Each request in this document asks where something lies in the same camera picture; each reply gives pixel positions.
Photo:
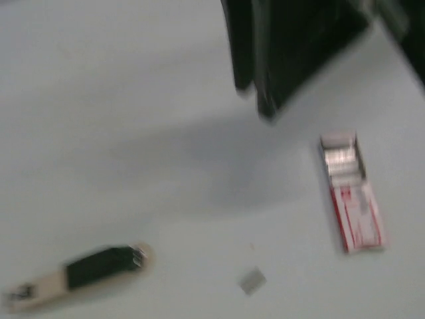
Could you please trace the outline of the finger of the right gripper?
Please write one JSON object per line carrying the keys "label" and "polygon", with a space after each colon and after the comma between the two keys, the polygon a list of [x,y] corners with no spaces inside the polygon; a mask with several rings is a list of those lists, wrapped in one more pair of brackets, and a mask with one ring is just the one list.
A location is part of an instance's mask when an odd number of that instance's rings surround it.
{"label": "finger of the right gripper", "polygon": [[237,91],[255,88],[273,120],[326,62],[368,27],[349,1],[222,1]]}

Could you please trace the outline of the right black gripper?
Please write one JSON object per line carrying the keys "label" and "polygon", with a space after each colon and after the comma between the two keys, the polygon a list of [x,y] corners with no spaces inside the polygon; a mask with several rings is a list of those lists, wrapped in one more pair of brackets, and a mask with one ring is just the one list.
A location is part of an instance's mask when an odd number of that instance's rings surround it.
{"label": "right black gripper", "polygon": [[424,85],[424,0],[378,1],[378,12]]}

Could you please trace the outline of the red white staple box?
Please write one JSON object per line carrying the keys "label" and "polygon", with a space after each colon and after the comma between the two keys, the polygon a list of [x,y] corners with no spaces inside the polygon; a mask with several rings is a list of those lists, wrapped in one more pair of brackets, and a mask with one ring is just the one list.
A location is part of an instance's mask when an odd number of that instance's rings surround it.
{"label": "red white staple box", "polygon": [[357,134],[353,131],[324,134],[320,146],[345,252],[385,248],[384,223],[367,177]]}

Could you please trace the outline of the black silver stapler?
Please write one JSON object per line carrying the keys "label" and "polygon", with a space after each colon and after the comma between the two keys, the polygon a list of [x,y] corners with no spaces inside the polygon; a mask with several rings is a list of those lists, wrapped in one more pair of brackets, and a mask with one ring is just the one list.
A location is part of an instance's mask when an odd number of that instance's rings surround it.
{"label": "black silver stapler", "polygon": [[147,243],[104,247],[50,274],[7,289],[1,297],[2,306],[12,314],[29,312],[72,294],[123,284],[147,274],[154,260],[153,249]]}

